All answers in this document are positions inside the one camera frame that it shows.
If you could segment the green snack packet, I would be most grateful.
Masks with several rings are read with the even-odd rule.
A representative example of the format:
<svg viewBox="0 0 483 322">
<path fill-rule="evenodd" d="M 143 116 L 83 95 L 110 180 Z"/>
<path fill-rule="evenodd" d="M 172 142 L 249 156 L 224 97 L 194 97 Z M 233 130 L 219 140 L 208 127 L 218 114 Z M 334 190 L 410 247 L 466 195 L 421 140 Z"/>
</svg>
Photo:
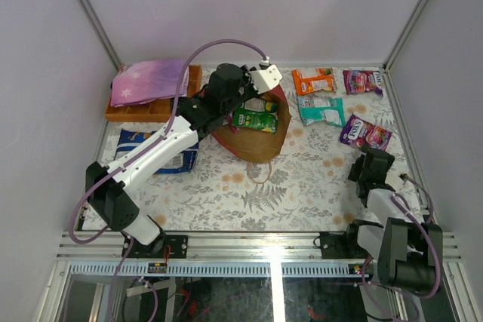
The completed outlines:
<svg viewBox="0 0 483 322">
<path fill-rule="evenodd" d="M 278 104 L 260 98 L 242 103 L 232 116 L 232 125 L 274 134 L 278 128 Z"/>
</svg>

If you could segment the red paper bag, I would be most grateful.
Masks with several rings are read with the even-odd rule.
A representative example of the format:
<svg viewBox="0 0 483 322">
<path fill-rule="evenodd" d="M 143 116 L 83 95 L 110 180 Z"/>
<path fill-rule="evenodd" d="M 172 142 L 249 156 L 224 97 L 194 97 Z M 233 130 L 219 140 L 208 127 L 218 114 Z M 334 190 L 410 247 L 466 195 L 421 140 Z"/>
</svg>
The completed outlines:
<svg viewBox="0 0 483 322">
<path fill-rule="evenodd" d="M 232 121 L 212 133 L 218 143 L 243 161 L 263 164 L 277 157 L 291 122 L 288 100 L 281 86 L 266 92 L 262 100 L 275 105 L 275 111 L 259 113 L 238 109 Z"/>
</svg>

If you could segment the teal candy bag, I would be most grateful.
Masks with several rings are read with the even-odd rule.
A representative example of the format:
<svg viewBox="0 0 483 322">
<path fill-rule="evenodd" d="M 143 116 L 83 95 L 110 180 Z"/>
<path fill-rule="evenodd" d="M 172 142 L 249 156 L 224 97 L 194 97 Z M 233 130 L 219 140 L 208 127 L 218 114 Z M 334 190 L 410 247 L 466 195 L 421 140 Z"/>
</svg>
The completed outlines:
<svg viewBox="0 0 483 322">
<path fill-rule="evenodd" d="M 297 105 L 305 126 L 315 122 L 325 122 L 335 127 L 346 124 L 341 98 L 298 96 Z"/>
</svg>

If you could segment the white Fox's candy bag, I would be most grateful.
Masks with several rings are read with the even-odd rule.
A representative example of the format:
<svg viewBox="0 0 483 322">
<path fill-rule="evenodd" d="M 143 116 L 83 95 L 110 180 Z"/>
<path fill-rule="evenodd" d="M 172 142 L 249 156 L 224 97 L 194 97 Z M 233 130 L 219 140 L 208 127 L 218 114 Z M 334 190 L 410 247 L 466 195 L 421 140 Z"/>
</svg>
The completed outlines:
<svg viewBox="0 0 483 322">
<path fill-rule="evenodd" d="M 343 70 L 343 81 L 347 95 L 374 92 L 382 97 L 382 77 L 379 71 L 373 70 Z"/>
</svg>

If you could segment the orange Fox's candy bag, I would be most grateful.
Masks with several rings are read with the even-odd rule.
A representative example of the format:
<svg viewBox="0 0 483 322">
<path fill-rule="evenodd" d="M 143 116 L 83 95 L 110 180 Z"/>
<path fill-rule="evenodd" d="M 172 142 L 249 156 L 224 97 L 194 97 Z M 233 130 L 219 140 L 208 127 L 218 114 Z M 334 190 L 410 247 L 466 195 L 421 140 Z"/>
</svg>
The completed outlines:
<svg viewBox="0 0 483 322">
<path fill-rule="evenodd" d="M 298 96 L 306 96 L 318 92 L 335 93 L 337 91 L 332 68 L 294 69 L 292 77 Z"/>
</svg>

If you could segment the blue Doritos chip bag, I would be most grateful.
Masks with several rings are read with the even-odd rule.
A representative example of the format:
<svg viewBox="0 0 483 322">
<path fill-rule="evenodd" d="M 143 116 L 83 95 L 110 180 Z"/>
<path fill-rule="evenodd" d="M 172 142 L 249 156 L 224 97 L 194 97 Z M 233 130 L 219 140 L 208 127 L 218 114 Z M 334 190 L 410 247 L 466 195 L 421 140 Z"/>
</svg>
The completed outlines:
<svg viewBox="0 0 483 322">
<path fill-rule="evenodd" d="M 137 148 L 153 134 L 154 132 L 121 130 L 115 160 L 117 161 L 127 156 L 129 152 Z M 161 168 L 155 174 L 188 173 L 193 169 L 197 159 L 199 144 L 196 143 L 184 150 L 181 150 L 179 145 L 180 143 L 176 143 L 175 148 L 164 146 L 158 149 L 156 160 L 164 163 L 160 164 Z"/>
</svg>

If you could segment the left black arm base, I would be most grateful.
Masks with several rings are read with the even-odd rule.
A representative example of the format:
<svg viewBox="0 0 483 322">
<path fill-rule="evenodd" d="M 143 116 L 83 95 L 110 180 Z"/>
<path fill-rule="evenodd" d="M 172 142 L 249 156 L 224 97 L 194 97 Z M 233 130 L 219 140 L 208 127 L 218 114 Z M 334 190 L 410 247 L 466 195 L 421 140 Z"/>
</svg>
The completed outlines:
<svg viewBox="0 0 483 322">
<path fill-rule="evenodd" d="M 131 239 L 125 236 L 122 256 L 135 259 L 185 259 L 188 250 L 187 235 L 170 235 L 162 232 L 152 243 L 144 245 L 137 239 L 131 247 Z"/>
</svg>

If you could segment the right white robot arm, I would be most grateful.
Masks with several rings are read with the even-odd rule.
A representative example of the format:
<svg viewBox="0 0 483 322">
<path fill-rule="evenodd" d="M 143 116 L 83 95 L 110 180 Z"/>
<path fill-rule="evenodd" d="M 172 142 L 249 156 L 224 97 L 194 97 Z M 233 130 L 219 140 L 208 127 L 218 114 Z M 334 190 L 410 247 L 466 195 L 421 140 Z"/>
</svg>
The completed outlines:
<svg viewBox="0 0 483 322">
<path fill-rule="evenodd" d="M 344 238 L 352 257 L 366 252 L 377 261 L 382 285 L 430 298 L 441 283 L 443 232 L 429 219 L 417 218 L 407 200 L 389 183 L 394 156 L 369 146 L 352 164 L 348 180 L 376 222 L 356 221 L 355 232 Z"/>
</svg>

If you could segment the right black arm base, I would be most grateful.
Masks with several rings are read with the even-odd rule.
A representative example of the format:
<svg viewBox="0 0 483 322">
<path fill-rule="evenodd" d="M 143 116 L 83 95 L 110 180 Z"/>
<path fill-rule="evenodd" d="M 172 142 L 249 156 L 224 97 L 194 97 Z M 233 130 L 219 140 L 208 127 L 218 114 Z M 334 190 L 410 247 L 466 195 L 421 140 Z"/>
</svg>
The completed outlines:
<svg viewBox="0 0 483 322">
<path fill-rule="evenodd" d="M 312 243 L 323 259 L 365 259 L 370 253 L 359 245 L 357 238 L 367 228 L 370 232 L 383 230 L 378 222 L 354 219 L 344 232 L 319 232 Z"/>
</svg>

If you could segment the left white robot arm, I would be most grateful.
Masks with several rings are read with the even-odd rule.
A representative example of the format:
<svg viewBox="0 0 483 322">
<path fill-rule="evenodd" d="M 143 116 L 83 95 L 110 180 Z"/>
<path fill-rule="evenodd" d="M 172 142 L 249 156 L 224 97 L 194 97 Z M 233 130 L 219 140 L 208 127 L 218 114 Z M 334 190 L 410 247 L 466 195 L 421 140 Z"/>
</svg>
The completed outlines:
<svg viewBox="0 0 483 322">
<path fill-rule="evenodd" d="M 165 233 L 137 206 L 132 193 L 175 155 L 221 127 L 242 103 L 265 92 L 261 73 L 268 68 L 220 64 L 198 93 L 173 104 L 174 118 L 160 130 L 108 166 L 91 164 L 86 170 L 87 202 L 107 227 L 136 240 L 148 257 L 160 256 Z"/>
</svg>

